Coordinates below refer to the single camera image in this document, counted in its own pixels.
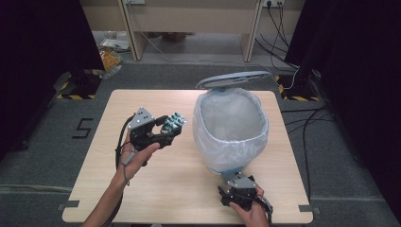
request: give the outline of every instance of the bag lid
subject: bag lid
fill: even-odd
[[[254,80],[263,79],[265,76],[271,75],[268,71],[251,71],[240,72],[233,74],[225,74],[220,76],[211,77],[201,80],[196,88],[210,89],[210,88],[227,88],[237,84],[249,83]]]

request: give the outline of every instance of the plastic bag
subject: plastic bag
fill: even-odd
[[[193,136],[203,161],[217,174],[240,171],[268,143],[269,120],[257,96],[241,88],[200,95]]]
[[[97,75],[102,79],[108,79],[121,69],[121,57],[112,48],[104,46],[100,47],[99,54],[103,62],[104,71],[93,70],[94,75]]]

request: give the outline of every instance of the human hand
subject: human hand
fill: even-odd
[[[134,150],[133,145],[130,143],[130,132],[127,131],[126,139],[124,142],[124,146],[121,149],[121,156],[120,156],[120,161],[119,165],[117,168],[117,172],[123,172],[125,171],[125,176],[127,177],[126,180],[130,180],[133,178],[133,176],[138,172],[138,170],[141,168],[142,164],[146,161],[148,161],[153,154],[154,151],[156,151],[160,145],[158,143],[154,143],[149,145],[147,148],[141,150],[141,151],[135,151],[135,155],[131,159],[129,163],[125,166],[123,162],[127,159],[127,157],[130,156],[131,152]]]
[[[263,200],[265,191],[256,185],[256,195],[260,200]],[[247,227],[269,227],[268,217],[265,209],[257,202],[253,201],[251,209],[245,211],[238,204],[230,202],[230,206],[238,213]]]

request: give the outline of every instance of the wooden table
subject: wooden table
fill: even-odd
[[[131,180],[114,222],[175,224],[238,224],[242,220],[220,203],[218,185],[224,185],[203,163],[192,136],[192,115],[196,99],[205,91],[116,90],[112,93],[88,150],[62,218],[83,222],[96,206],[115,173],[114,149],[126,119],[139,107],[155,117],[178,112],[188,118],[173,145],[153,154],[146,167]],[[265,150],[243,171],[254,175],[274,207],[273,223],[309,223],[311,212],[301,176],[288,140],[274,93],[253,92],[260,97],[270,121]]]

